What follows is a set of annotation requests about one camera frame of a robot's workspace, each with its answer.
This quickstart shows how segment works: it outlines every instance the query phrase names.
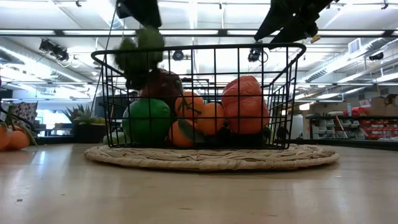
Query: woven placemat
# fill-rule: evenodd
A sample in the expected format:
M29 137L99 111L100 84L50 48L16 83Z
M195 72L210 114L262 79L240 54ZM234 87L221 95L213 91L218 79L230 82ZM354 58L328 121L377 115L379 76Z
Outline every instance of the woven placemat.
M319 166L337 161L333 150L313 145L291 144L287 150L175 150L96 146L85 151L92 161L125 167L215 170L285 170Z

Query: spotlight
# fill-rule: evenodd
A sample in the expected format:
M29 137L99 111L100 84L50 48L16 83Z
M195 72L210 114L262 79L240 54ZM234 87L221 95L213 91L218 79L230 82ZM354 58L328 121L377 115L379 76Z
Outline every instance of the spotlight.
M53 55L57 60L61 62L66 62L69 60L69 54L66 49L62 49L59 46L55 46L53 51L51 52L51 55Z
M50 53L51 56L54 56L57 60L61 62L69 60L69 54L67 52L67 49L51 43L50 40L42 40L39 50L43 51L46 54Z
M54 45L50 43L49 40L42 40L40 43L39 50L43 51L43 53L49 53L54 48Z
M173 59L176 61L180 61L184 58L184 53L182 53L182 50L176 50L173 53Z
M249 62L257 62L260 59L261 48L251 48L248 56Z
M384 58L384 54L383 54L383 52L380 52L380 53L378 53L376 55L370 56L369 60L374 61L374 60L381 60L383 58Z

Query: wooden table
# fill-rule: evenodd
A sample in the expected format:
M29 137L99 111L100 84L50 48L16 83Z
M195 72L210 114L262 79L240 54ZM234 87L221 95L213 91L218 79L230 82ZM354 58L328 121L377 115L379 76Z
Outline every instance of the wooden table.
M398 152L333 147L338 164L286 172L127 169L90 145L0 153L3 224L362 223L398 220Z

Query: ceiling light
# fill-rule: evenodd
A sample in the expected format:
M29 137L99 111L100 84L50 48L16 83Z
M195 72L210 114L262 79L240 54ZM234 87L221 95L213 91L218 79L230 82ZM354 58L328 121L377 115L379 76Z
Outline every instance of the ceiling light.
M375 78L373 80L373 82L376 82L376 83L385 82L385 81L393 80L393 79L396 79L396 78L398 78L398 72L397 73L393 73L393 74L383 75L383 76L381 76L379 78Z
M88 82L52 82L54 85L84 85L88 84Z
M54 30L0 30L0 35L55 35Z
M65 35L109 35L109 30L65 30ZM112 30L111 35L135 35L134 30Z
M380 86L398 86L398 83L378 83Z
M160 30L162 35L216 35L218 30Z
M318 35L381 35L383 30L320 30Z
M296 83L297 86L312 86L312 85L333 85L333 83Z
M255 35L256 30L228 30L226 32L228 35ZM278 35L279 30L273 32L271 35Z
M300 108L300 111L306 111L310 109L310 104L309 103L305 103L303 105L300 105L298 108Z
M337 85L342 86L371 86L374 85L373 83L337 83Z
M15 0L2 0L0 1L0 7L10 8L27 8L27 9L43 9L43 8L54 8L54 7L76 7L75 1L15 1Z
M46 84L48 84L47 82L19 82L19 81L5 82L5 83L28 84L28 85L46 85Z
M355 93L356 91L362 90L365 87L359 87L359 88L355 88L353 90L348 90L347 92L345 92L345 94L350 94L350 93Z
M328 99L328 98L335 97L337 95L339 95L339 93L327 93L327 94L320 95L317 98L318 99Z
M3 100L3 101L17 101L17 100L23 100L23 101L71 101L71 100L78 100L78 101L93 101L92 99L87 99L87 98L84 98L84 99L81 99L81 98L74 98L74 99L69 99L69 98L50 98L50 99L48 99L48 98L21 98L21 99L18 99L18 98L4 98L4 99L1 99L1 100Z

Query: wire basket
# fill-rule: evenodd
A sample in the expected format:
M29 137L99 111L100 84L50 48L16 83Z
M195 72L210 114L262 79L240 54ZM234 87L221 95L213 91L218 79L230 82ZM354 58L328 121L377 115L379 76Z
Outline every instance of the wire basket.
M273 60L270 62L266 48L275 49L272 55L281 56L270 58ZM257 71L243 67L247 53L253 49L259 50L259 62L252 63ZM92 58L102 68L102 105L108 127L104 141L110 147L287 149L292 130L297 61L305 49L302 44L291 43L93 52ZM176 51L190 53L190 57L185 57L190 62L188 74L173 72L177 69L171 67ZM206 66L211 67L211 72L207 68L207 72L199 72L196 60L192 60L201 51L206 52ZM145 80L143 87L133 90L136 83L127 72L124 76L124 72L116 68L112 58L144 54L148 61L148 55L153 52L163 52L166 69L148 68L140 74ZM236 69L225 70L218 63L228 63ZM225 77L233 77L234 81L226 81Z

